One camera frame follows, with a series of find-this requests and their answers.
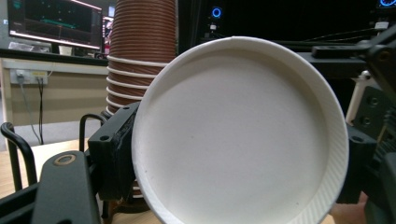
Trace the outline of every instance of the black equipment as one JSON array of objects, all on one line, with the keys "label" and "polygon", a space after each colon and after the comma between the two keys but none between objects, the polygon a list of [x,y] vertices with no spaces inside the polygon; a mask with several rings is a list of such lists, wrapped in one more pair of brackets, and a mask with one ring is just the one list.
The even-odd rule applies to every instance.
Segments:
[{"label": "black equipment", "polygon": [[[377,139],[364,130],[348,127],[350,162],[338,202],[353,203],[364,191],[369,196],[368,223],[396,220],[395,50],[393,26],[370,41],[354,46],[313,47],[312,55],[303,55],[317,63],[328,62],[334,70],[340,62],[359,62],[390,101]],[[106,121],[90,138],[85,152],[69,151],[49,159],[39,183],[0,201],[0,223],[99,223],[94,198],[97,192],[106,201],[129,200],[134,180],[131,135],[138,106],[127,105]]]}]

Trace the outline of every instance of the wooden table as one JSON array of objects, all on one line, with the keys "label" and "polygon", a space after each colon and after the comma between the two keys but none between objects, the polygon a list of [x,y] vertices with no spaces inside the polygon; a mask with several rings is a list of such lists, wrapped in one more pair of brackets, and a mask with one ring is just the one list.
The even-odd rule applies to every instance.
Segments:
[{"label": "wooden table", "polygon": [[[61,152],[69,150],[78,150],[78,140],[68,141],[62,143],[48,144],[39,147],[32,147],[35,154],[35,166],[37,170],[38,179],[41,174],[41,168],[44,162],[51,158],[52,156],[59,154]],[[23,187],[27,186],[26,170],[23,164],[23,159],[20,154],[20,164],[21,164],[21,176]],[[9,154],[7,151],[0,152],[0,199],[6,197],[7,195],[13,193],[14,184],[12,180],[11,164],[9,160]],[[161,223],[158,218],[151,211],[147,211],[139,214],[116,214],[113,218],[114,224],[157,224]],[[334,224],[331,216],[326,216],[326,218],[321,222],[321,224]]]}]

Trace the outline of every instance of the blue light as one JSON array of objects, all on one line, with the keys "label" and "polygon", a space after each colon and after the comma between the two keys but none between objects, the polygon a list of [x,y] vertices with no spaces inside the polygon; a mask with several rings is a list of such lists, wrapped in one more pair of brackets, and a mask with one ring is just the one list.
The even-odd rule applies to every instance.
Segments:
[{"label": "blue light", "polygon": [[221,16],[221,8],[219,8],[219,7],[214,7],[214,8],[212,9],[212,17],[214,17],[214,18],[220,18],[220,16]]},{"label": "blue light", "polygon": [[396,3],[396,0],[392,0],[392,1],[387,1],[387,0],[380,0],[379,1],[381,3],[382,6],[384,7],[390,7],[391,5]]}]

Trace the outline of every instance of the plate rim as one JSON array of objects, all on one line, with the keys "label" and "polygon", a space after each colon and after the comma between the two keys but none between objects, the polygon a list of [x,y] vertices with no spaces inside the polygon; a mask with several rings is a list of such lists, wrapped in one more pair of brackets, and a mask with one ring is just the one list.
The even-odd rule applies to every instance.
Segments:
[{"label": "plate rim", "polygon": [[[137,115],[135,118],[135,124],[134,124],[134,133],[138,132],[138,129],[141,123],[144,122],[142,121],[142,118],[144,117],[144,110],[149,106],[149,100],[152,97],[153,90],[155,90],[156,86],[159,85],[157,83],[160,83],[163,78],[166,78],[166,76],[170,76],[169,71],[172,71],[174,67],[183,65],[184,63],[189,62],[190,60],[205,55],[210,52],[214,52],[217,50],[221,49],[242,49],[242,50],[252,50],[256,53],[261,53],[264,55],[264,52],[262,52],[262,49],[275,49],[280,52],[280,55],[289,55],[289,59],[294,60],[294,63],[299,63],[302,66],[302,69],[308,72],[308,75],[303,75],[302,79],[307,82],[307,78],[313,78],[315,82],[321,83],[320,85],[324,85],[327,88],[327,98],[330,99],[330,103],[332,106],[335,106],[336,108],[333,109],[333,112],[329,114],[329,112],[324,111],[324,116],[325,119],[331,119],[330,117],[335,117],[335,120],[338,120],[337,124],[332,125],[338,127],[338,131],[341,131],[340,133],[337,134],[338,137],[334,137],[341,141],[337,143],[337,147],[339,148],[337,151],[334,152],[332,150],[329,154],[329,159],[328,164],[325,168],[325,173],[323,176],[324,181],[326,182],[325,184],[330,184],[332,186],[332,189],[327,188],[327,186],[323,187],[323,183],[319,184],[319,189],[318,193],[315,194],[313,199],[311,200],[310,203],[308,203],[307,207],[301,211],[301,213],[292,219],[290,223],[313,223],[313,222],[318,222],[321,221],[323,218],[325,218],[327,212],[331,209],[331,206],[334,204],[336,197],[339,195],[341,188],[344,184],[346,175],[347,175],[347,160],[348,160],[348,142],[347,142],[347,126],[344,122],[344,116],[341,110],[341,106],[339,105],[337,98],[335,94],[332,91],[332,88],[330,85],[327,83],[325,78],[320,74],[320,72],[309,62],[307,62],[303,57],[298,55],[297,53],[291,51],[290,49],[286,49],[283,46],[278,45],[277,43],[274,43],[269,40],[265,39],[259,39],[256,37],[248,37],[248,36],[232,36],[232,37],[227,37],[227,38],[222,38],[219,40],[214,40],[210,41],[207,43],[204,43],[202,45],[196,46],[192,49],[187,50],[183,54],[179,55],[176,57],[172,62],[170,62],[168,65],[165,66],[165,68],[160,72],[158,76],[154,78],[150,86],[148,87],[148,90],[145,93],[145,97],[143,97],[142,102],[140,103],[139,109],[137,111]],[[278,61],[284,62],[283,59],[279,58],[279,55],[276,55],[275,57]],[[171,212],[169,212],[166,207],[161,203],[161,201],[158,199],[157,195],[153,192],[151,186],[149,185],[147,179],[145,179],[145,174],[142,169],[142,164],[139,162],[139,152],[138,151],[138,145],[139,145],[139,139],[137,138],[137,134],[133,134],[133,141],[132,141],[132,157],[133,157],[133,164],[134,164],[134,171],[136,178],[139,182],[140,188],[142,190],[142,193],[152,209],[152,211],[157,215],[157,217],[164,223],[183,223],[181,220],[179,220],[177,217],[175,217]],[[325,177],[329,175],[336,175],[336,181],[335,183],[327,183],[329,181],[326,181]],[[314,207],[315,210],[320,210],[321,213],[319,214],[316,212],[313,214],[310,211],[305,211],[305,210],[312,210]]]}]

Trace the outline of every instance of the wall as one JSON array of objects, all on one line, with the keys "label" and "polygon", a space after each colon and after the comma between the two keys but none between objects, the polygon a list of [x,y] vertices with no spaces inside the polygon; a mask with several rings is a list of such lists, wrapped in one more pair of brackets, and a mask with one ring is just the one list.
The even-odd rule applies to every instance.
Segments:
[{"label": "wall", "polygon": [[[87,113],[100,114],[106,110],[105,67],[10,59],[2,59],[1,65],[4,119],[16,126],[28,125],[30,120],[20,86],[10,84],[12,67],[53,71],[43,91],[44,123],[77,121]],[[38,123],[38,86],[24,85],[24,90],[32,110],[33,123]]]}]

